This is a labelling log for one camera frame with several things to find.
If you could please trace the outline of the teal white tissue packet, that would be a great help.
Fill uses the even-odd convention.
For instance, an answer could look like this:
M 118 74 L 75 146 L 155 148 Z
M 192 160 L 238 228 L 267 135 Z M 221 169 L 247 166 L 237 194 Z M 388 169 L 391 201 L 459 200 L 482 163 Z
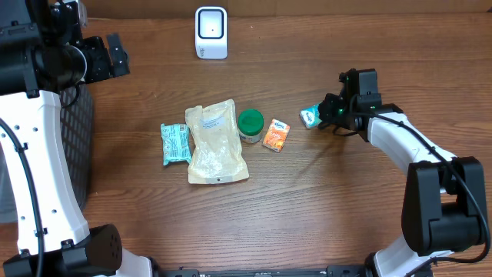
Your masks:
M 319 104 L 312 105 L 308 108 L 303 108 L 300 111 L 301 121 L 308 129 L 318 127 L 318 125 L 321 123 L 319 116 Z

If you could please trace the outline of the orange tissue packet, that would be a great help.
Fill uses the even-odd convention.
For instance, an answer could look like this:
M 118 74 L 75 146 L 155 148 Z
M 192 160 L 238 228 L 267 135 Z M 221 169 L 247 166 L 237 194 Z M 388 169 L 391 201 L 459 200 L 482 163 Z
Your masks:
M 275 152 L 280 152 L 285 145 L 290 129 L 288 124 L 273 118 L 265 133 L 262 145 Z

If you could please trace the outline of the teal snack packet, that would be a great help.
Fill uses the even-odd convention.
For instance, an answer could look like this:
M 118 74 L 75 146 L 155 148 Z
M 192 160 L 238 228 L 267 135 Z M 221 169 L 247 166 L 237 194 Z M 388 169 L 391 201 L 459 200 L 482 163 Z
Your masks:
M 161 124 L 163 143 L 163 166 L 171 162 L 191 163 L 189 128 L 186 124 Z

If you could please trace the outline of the green lid jar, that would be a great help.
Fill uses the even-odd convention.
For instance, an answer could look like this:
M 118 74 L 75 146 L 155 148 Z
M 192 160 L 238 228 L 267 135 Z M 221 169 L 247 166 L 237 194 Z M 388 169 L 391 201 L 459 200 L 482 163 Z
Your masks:
M 263 128 L 264 117 L 257 109 L 244 110 L 238 117 L 238 130 L 243 142 L 259 142 Z

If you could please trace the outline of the beige powder pouch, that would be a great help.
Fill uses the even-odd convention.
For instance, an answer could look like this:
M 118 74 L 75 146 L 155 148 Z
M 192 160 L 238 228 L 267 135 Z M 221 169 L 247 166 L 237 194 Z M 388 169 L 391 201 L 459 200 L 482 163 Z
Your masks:
M 212 185 L 249 178 L 232 99 L 185 111 L 185 122 L 194 142 L 188 182 Z

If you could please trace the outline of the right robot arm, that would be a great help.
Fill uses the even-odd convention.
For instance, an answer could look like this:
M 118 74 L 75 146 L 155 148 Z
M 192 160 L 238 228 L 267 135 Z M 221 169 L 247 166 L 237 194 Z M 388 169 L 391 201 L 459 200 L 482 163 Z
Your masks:
M 402 235 L 362 265 L 329 265 L 327 276 L 431 276 L 438 262 L 474 264 L 491 248 L 484 169 L 426 138 L 395 104 L 384 104 L 375 69 L 339 75 L 343 87 L 318 106 L 319 128 L 344 129 L 384 152 L 406 174 Z

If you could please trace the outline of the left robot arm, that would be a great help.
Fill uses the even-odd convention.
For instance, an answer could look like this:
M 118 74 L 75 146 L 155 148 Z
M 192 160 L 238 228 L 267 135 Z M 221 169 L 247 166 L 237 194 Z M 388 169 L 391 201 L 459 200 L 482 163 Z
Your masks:
M 116 227 L 90 228 L 62 143 L 60 94 L 127 75 L 117 35 L 84 38 L 80 1 L 1 3 L 1 144 L 18 215 L 7 276 L 156 276 L 125 249 Z

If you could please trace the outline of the white barcode scanner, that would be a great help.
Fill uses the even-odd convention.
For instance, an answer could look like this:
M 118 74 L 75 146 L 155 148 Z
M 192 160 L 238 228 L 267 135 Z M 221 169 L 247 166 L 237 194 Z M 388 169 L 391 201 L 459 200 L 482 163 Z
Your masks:
M 228 57 L 228 13 L 219 6 L 202 6 L 195 12 L 195 49 L 201 59 Z

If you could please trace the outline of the grey plastic mesh basket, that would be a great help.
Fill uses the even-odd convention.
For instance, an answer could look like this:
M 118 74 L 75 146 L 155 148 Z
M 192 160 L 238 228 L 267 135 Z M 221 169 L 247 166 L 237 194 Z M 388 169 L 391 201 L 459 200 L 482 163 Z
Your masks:
M 93 98 L 85 85 L 61 93 L 61 138 L 72 188 L 81 209 L 87 202 L 91 178 L 94 122 Z

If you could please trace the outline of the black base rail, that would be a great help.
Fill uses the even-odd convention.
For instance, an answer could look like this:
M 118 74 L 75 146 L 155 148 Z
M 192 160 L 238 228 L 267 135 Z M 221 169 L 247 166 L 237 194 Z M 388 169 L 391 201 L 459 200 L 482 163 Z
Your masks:
M 366 265 L 329 265 L 325 269 L 265 269 L 199 271 L 197 269 L 166 270 L 153 265 L 153 276 L 159 277 L 375 277 Z

